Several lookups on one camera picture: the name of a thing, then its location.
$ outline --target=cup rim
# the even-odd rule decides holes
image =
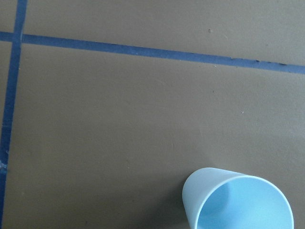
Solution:
[[[290,219],[291,219],[291,228],[293,229],[294,228],[294,217],[293,217],[293,213],[292,213],[292,209],[290,207],[290,204],[287,200],[287,198],[285,197],[285,195],[283,194],[283,192],[277,187],[275,186],[273,183],[271,183],[270,181],[266,180],[266,179],[263,179],[261,177],[256,177],[256,176],[251,176],[251,175],[246,175],[246,174],[240,174],[240,176],[236,176],[236,177],[231,177],[231,178],[228,178],[222,182],[220,182],[219,184],[217,184],[215,187],[213,187],[213,189],[211,189],[211,191],[209,192],[208,195],[206,195],[206,197],[203,199],[200,207],[199,207],[199,210],[196,214],[196,221],[195,221],[195,229],[197,229],[197,226],[198,226],[198,220],[199,220],[199,216],[200,216],[200,213],[201,213],[201,210],[204,206],[204,204],[206,203],[206,201],[208,200],[208,198],[211,196],[211,194],[213,194],[218,188],[220,188],[222,185],[228,183],[228,182],[231,182],[233,180],[237,180],[237,179],[241,179],[241,178],[251,178],[251,179],[256,179],[256,180],[261,180],[267,184],[269,184],[270,186],[272,186],[283,198],[283,200],[285,201],[286,205],[288,206],[288,209],[289,209],[289,213],[290,213]]]

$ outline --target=floor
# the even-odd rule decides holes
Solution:
[[[185,229],[202,167],[271,181],[304,228],[304,10],[0,0],[1,228]]]

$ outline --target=plastic cup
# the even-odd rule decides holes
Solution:
[[[183,204],[191,229],[293,229],[283,193],[259,177],[202,168],[186,180]]]

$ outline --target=blue tape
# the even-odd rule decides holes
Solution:
[[[0,41],[11,42],[13,38],[13,33],[11,32],[0,32]]]
[[[2,121],[2,132],[0,139],[0,161],[2,169],[7,168],[9,150],[10,150],[10,137],[11,127],[13,122],[16,87],[19,72],[20,53],[21,53],[21,40],[22,29],[25,21],[27,0],[18,0],[16,19],[14,26],[14,33],[11,35],[12,47],[10,53],[10,67],[8,82],[5,95],[5,105]],[[3,37],[9,38],[8,33],[1,33]],[[0,226],[2,227],[3,204],[5,194],[6,173],[0,173]]]
[[[305,74],[305,66],[24,34],[23,43]]]

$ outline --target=light blue cup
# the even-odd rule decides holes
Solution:
[[[182,191],[191,229],[293,229],[291,208],[272,183],[217,168],[192,173]]]

